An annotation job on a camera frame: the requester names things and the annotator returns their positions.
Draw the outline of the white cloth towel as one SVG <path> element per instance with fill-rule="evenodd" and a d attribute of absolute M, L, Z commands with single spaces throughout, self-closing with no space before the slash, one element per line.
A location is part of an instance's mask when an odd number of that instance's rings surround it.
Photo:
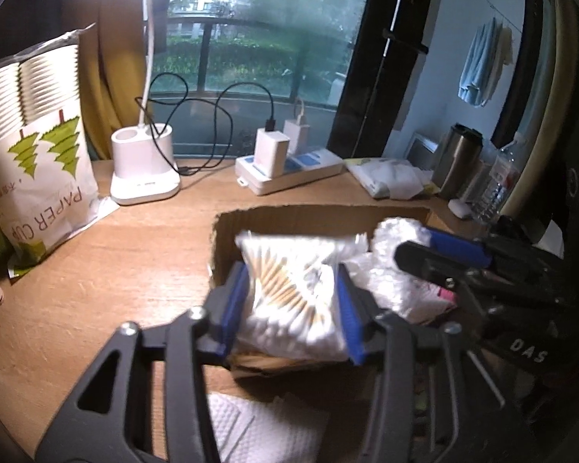
<path fill-rule="evenodd" d="M 404 242 L 428 247 L 431 233 L 413 218 L 386 218 L 375 228 L 370 250 L 344 260 L 352 282 L 372 293 L 380 307 L 413 324 L 433 321 L 455 306 L 455 294 L 410 275 L 394 260 Z"/>

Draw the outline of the cotton swab bag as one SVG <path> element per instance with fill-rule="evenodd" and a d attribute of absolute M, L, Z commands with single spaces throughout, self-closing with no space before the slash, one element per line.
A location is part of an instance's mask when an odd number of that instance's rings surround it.
<path fill-rule="evenodd" d="M 235 243 L 250 276 L 237 332 L 239 349 L 291 360 L 347 360 L 337 275 L 343 261 L 368 251 L 367 235 L 242 231 Z"/>

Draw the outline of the white earbuds case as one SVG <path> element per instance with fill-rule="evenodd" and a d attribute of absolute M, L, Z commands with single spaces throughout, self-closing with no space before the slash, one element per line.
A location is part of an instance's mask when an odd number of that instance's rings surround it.
<path fill-rule="evenodd" d="M 461 199 L 450 199 L 448 201 L 448 208 L 449 211 L 461 221 L 468 220 L 472 216 L 471 208 Z"/>

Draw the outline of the clear water bottle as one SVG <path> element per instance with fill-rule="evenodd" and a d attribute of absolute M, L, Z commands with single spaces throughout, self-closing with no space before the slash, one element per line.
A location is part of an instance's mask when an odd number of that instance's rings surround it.
<path fill-rule="evenodd" d="M 481 224 L 495 221 L 516 179 L 519 178 L 519 157 L 525 140 L 515 136 L 513 142 L 500 150 L 488 173 L 479 199 L 472 207 L 473 218 Z"/>

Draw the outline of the steel travel mug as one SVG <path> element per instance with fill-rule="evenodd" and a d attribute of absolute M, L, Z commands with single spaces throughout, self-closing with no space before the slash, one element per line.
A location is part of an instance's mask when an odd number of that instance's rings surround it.
<path fill-rule="evenodd" d="M 483 136 L 461 123 L 455 123 L 436 149 L 432 182 L 441 199 L 454 199 L 474 167 Z"/>

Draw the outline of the cardboard box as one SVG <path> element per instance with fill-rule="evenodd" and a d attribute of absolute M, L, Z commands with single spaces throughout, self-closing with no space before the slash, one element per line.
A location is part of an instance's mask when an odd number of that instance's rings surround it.
<path fill-rule="evenodd" d="M 413 218 L 427 228 L 430 214 L 425 208 L 342 205 L 261 206 L 221 213 L 215 218 L 212 230 L 210 281 L 212 286 L 220 286 L 227 280 L 232 265 L 237 261 L 244 262 L 235 243 L 236 236 L 242 231 L 264 235 L 326 237 L 365 233 L 369 251 L 378 224 L 386 218 L 396 216 Z M 227 361 L 236 377 L 273 376 L 342 363 L 291 360 L 257 352 L 244 352 L 238 347 L 237 335 Z"/>

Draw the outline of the wet wipes pack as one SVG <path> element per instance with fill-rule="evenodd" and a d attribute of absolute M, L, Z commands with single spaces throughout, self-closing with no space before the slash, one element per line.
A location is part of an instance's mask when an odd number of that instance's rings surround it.
<path fill-rule="evenodd" d="M 433 171 L 424 171 L 407 160 L 346 159 L 345 166 L 372 199 L 408 201 L 418 196 L 432 196 L 439 191 L 432 182 Z"/>

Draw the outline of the white folded tissue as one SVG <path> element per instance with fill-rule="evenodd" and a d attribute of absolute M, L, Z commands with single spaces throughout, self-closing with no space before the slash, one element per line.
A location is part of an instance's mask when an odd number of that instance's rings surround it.
<path fill-rule="evenodd" d="M 288 394 L 270 402 L 208 395 L 222 462 L 315 462 L 329 415 Z"/>

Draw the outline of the hanging blue towel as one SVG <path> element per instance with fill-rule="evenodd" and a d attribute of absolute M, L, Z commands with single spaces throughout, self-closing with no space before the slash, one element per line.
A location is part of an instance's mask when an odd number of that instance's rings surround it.
<path fill-rule="evenodd" d="M 458 83 L 458 97 L 470 106 L 485 106 L 493 97 L 502 70 L 513 63 L 513 34 L 492 18 L 476 30 Z"/>

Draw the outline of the white power strip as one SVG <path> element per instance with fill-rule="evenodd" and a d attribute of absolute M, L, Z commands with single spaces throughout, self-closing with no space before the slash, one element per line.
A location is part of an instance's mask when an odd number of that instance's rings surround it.
<path fill-rule="evenodd" d="M 314 149 L 298 156 L 287 156 L 283 173 L 276 178 L 266 177 L 259 171 L 253 155 L 237 158 L 234 168 L 242 187 L 248 187 L 256 196 L 267 196 L 342 174 L 345 164 L 328 149 Z"/>

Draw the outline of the paper cup bag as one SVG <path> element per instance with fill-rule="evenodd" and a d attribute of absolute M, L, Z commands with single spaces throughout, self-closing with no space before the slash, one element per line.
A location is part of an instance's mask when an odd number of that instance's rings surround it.
<path fill-rule="evenodd" d="M 118 208 L 101 196 L 82 121 L 79 29 L 0 60 L 0 229 L 19 278 Z"/>

